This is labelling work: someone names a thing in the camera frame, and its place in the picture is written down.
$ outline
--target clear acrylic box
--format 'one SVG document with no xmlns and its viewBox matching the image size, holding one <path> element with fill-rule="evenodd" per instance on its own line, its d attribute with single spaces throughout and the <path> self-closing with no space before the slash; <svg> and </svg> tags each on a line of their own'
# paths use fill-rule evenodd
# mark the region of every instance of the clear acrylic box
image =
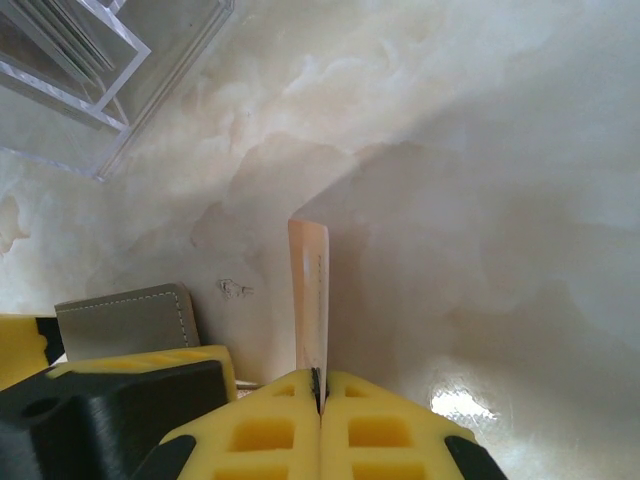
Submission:
<svg viewBox="0 0 640 480">
<path fill-rule="evenodd" d="M 113 69 L 69 75 L 0 20 L 0 150 L 108 178 L 233 0 L 68 0 Z"/>
</svg>

